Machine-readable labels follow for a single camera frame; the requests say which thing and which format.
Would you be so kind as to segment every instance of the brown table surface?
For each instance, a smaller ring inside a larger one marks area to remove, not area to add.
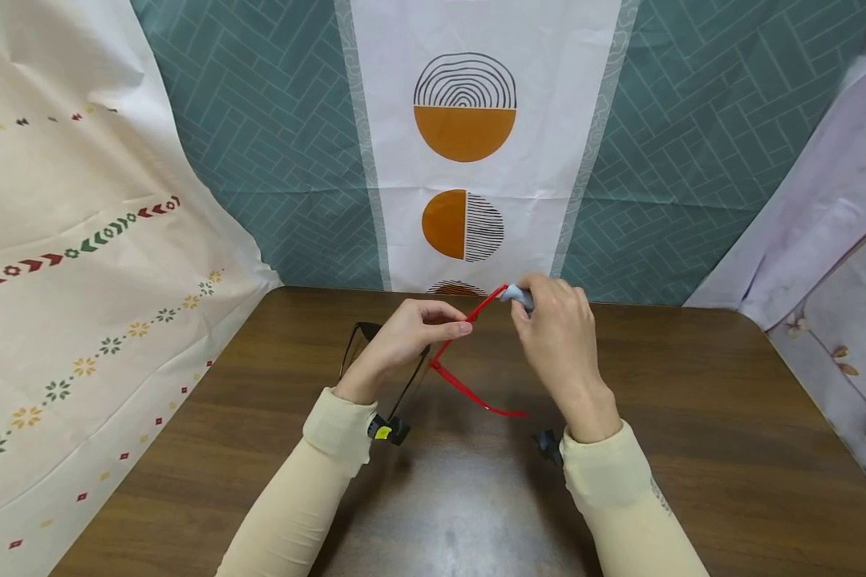
[[[270,293],[52,575],[213,575],[334,383],[353,323],[384,321],[403,298]],[[753,322],[595,310],[605,380],[713,576],[866,575],[866,478]],[[399,411],[407,443],[374,444],[312,575],[600,575],[560,470],[529,437],[562,421],[506,306],[488,308],[443,363],[532,418],[489,414],[427,372]],[[385,413],[399,389],[386,390]]]

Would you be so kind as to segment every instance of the wrist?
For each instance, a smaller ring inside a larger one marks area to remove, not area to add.
[[[354,405],[372,405],[378,400],[382,372],[377,365],[358,357],[334,387],[334,395]]]
[[[555,401],[575,442],[601,442],[622,429],[616,396],[605,384],[575,389]]]

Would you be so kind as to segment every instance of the person's left hand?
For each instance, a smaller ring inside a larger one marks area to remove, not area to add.
[[[471,333],[465,315],[442,301],[404,300],[395,314],[356,357],[334,394],[356,405],[370,405],[378,396],[380,377],[420,356],[423,347]]]

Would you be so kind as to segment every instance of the arm sleeve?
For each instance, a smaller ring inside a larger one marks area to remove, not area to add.
[[[324,389],[303,438],[234,535],[216,577],[306,577],[337,505],[362,464],[376,406],[359,406]]]
[[[587,445],[566,430],[560,450],[568,491],[590,527],[605,577],[708,576],[628,423]]]

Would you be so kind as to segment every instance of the teal patterned backdrop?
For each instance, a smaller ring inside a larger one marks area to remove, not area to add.
[[[283,283],[381,288],[334,0],[132,0],[192,168]]]
[[[186,155],[286,284],[381,288],[334,0],[132,0]],[[561,275],[680,305],[779,186],[866,0],[643,0]]]
[[[767,202],[866,31],[866,0],[643,0],[563,278],[680,305]]]

